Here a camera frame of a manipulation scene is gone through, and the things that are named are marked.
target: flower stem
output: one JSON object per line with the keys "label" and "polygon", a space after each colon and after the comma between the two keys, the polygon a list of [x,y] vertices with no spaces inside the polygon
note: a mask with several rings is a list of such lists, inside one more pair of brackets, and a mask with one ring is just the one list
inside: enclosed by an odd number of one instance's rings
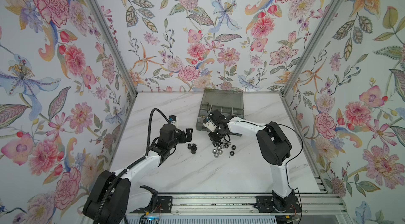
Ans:
{"label": "flower stem", "polygon": [[97,136],[97,138],[100,137],[89,126],[87,127],[87,130],[90,131],[93,135]]}
{"label": "flower stem", "polygon": [[351,177],[351,176],[353,176],[353,175],[356,175],[357,173],[359,173],[359,172],[361,172],[361,171],[367,171],[366,166],[363,166],[363,167],[361,167],[361,168],[359,168],[359,169],[353,171],[352,173],[350,173],[349,175],[347,175],[347,178],[349,178],[349,177]]}
{"label": "flower stem", "polygon": [[[20,98],[21,100],[23,100],[23,102],[28,105],[31,109],[32,109],[32,105],[30,105],[30,103],[28,103],[28,101],[24,98],[23,94],[20,93]],[[44,120],[49,122],[49,119],[47,119],[47,117],[43,116],[42,114],[39,114],[39,116],[41,116]]]}

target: floor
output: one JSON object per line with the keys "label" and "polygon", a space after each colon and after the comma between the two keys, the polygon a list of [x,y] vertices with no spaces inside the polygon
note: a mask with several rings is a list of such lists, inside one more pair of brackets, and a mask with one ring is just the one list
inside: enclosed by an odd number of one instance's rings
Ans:
{"label": "floor", "polygon": [[[203,94],[140,93],[136,98],[124,135],[112,163],[111,171],[120,169],[137,160],[145,152],[150,111],[159,108],[166,116],[176,115],[179,128],[193,128],[192,143],[197,145],[196,154],[186,144],[178,144],[175,153],[160,167],[151,171],[141,182],[159,192],[271,192],[273,180],[270,164],[261,156],[256,138],[231,136],[236,146],[235,155],[230,148],[215,158],[208,132],[195,129]],[[246,93],[243,95],[245,119],[259,123],[275,121],[287,126],[291,122],[278,94]],[[159,136],[163,117],[155,112],[151,139]],[[282,128],[291,142],[291,157],[301,150],[296,134]],[[289,162],[292,187],[300,192],[320,192],[304,152]]]}

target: green leaf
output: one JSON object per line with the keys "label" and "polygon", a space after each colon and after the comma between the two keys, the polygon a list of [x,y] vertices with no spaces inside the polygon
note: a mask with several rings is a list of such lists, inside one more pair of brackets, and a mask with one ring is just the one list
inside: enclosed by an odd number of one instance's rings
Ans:
{"label": "green leaf", "polygon": [[374,192],[377,190],[381,190],[381,188],[379,188],[378,186],[376,186],[374,183],[370,182],[370,181],[360,181],[357,183],[359,186],[361,186],[363,188],[363,190],[367,191],[367,192]]}
{"label": "green leaf", "polygon": [[230,73],[234,73],[234,72],[236,72],[236,67],[237,67],[237,65],[235,65],[235,66],[232,66],[232,68],[230,68]]}
{"label": "green leaf", "polygon": [[377,55],[385,55],[393,60],[400,60],[402,58],[401,50],[402,47],[400,46],[389,46],[373,52]]}
{"label": "green leaf", "polygon": [[391,38],[392,35],[394,35],[394,33],[386,32],[386,33],[380,34],[377,38],[374,38],[373,40],[382,42],[384,40]]}
{"label": "green leaf", "polygon": [[169,16],[184,11],[185,11],[184,6],[182,6],[181,4],[175,4],[175,6],[173,6],[173,8],[170,10]]}
{"label": "green leaf", "polygon": [[364,192],[364,190],[363,190],[358,184],[356,184],[356,189],[357,189],[361,194],[363,194],[364,197],[366,196],[366,192]]}
{"label": "green leaf", "polygon": [[347,189],[347,192],[350,194],[350,196],[353,196],[352,195],[353,194],[353,188],[349,183],[346,183],[346,189]]}
{"label": "green leaf", "polygon": [[395,7],[388,6],[387,12],[382,19],[382,26],[386,29],[391,29],[395,26],[398,21],[398,11]]}

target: red berry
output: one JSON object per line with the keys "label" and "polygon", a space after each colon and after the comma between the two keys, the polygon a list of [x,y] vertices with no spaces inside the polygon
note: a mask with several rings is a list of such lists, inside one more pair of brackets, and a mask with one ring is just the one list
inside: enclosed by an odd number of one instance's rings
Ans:
{"label": "red berry", "polygon": [[60,32],[60,39],[63,42],[69,42],[69,35],[65,31],[62,31]]}
{"label": "red berry", "polygon": [[59,54],[63,55],[66,52],[66,47],[64,45],[59,46]]}

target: floral wallpaper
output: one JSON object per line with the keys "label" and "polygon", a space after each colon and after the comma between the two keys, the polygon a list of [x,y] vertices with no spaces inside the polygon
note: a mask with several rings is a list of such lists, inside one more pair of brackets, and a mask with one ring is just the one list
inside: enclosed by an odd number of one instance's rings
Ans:
{"label": "floral wallpaper", "polygon": [[0,15],[0,222],[76,223],[133,94],[85,0],[0,0]]}
{"label": "floral wallpaper", "polygon": [[98,0],[139,91],[280,90],[331,0]]}
{"label": "floral wallpaper", "polygon": [[405,7],[345,0],[287,100],[354,223],[403,223]]}

